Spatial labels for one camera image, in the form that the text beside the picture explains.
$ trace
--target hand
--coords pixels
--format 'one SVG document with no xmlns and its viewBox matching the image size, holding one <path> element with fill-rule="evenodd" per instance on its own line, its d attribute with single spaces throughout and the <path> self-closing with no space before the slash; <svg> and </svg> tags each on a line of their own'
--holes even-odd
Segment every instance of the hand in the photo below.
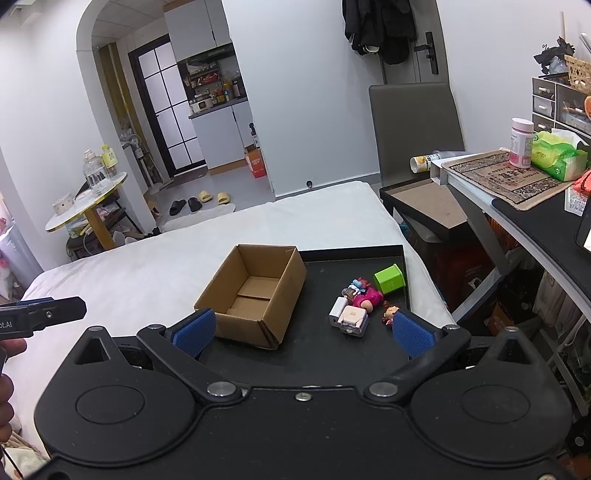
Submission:
<svg viewBox="0 0 591 480">
<path fill-rule="evenodd" d="M 6 350 L 8 356 L 15 356 L 23 353 L 27 349 L 25 340 L 19 338 L 15 340 L 2 340 L 0 346 Z M 14 410 L 8 400 L 12 397 L 14 385 L 10 377 L 2 374 L 0 377 L 0 442 L 7 442 L 12 433 L 12 427 L 9 422 L 14 417 Z"/>
</svg>

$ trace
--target green tissue package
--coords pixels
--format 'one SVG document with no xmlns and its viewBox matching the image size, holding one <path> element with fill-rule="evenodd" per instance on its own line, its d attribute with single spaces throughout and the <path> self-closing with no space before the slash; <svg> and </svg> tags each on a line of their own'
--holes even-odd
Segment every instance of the green tissue package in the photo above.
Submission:
<svg viewBox="0 0 591 480">
<path fill-rule="evenodd" d="M 548 132 L 534 135 L 531 162 L 560 181 L 578 179 L 587 169 L 587 152 Z"/>
</svg>

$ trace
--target black coat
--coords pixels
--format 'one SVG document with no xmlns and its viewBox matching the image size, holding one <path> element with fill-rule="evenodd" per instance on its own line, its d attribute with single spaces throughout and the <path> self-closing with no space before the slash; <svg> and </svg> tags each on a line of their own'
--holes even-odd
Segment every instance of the black coat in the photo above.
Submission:
<svg viewBox="0 0 591 480">
<path fill-rule="evenodd" d="M 360 55 L 378 47 L 384 62 L 404 62 L 409 41 L 417 38 L 408 0 L 343 0 L 345 37 Z"/>
</svg>

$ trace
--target screw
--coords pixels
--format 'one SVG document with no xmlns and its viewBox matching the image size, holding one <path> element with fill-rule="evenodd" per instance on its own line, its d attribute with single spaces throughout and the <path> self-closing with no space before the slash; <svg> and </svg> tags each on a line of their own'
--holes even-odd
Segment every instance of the screw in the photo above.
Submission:
<svg viewBox="0 0 591 480">
<path fill-rule="evenodd" d="M 374 397 L 393 397 L 398 393 L 398 387 L 390 382 L 376 382 L 369 386 L 369 393 Z"/>
<path fill-rule="evenodd" d="M 214 382 L 207 387 L 207 393 L 214 397 L 229 397 L 236 391 L 236 385 L 230 382 Z"/>
<path fill-rule="evenodd" d="M 312 395 L 310 395 L 309 393 L 306 393 L 306 392 L 299 392 L 299 393 L 295 394 L 295 399 L 297 401 L 310 401 L 310 400 L 312 400 Z"/>
</svg>

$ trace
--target wicker basket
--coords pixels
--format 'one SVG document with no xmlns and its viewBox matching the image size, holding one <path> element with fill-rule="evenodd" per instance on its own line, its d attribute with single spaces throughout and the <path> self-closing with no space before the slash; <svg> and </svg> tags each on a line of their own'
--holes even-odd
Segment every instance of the wicker basket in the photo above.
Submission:
<svg viewBox="0 0 591 480">
<path fill-rule="evenodd" d="M 591 63 L 565 55 L 569 66 L 570 86 L 579 92 L 591 95 Z"/>
</svg>

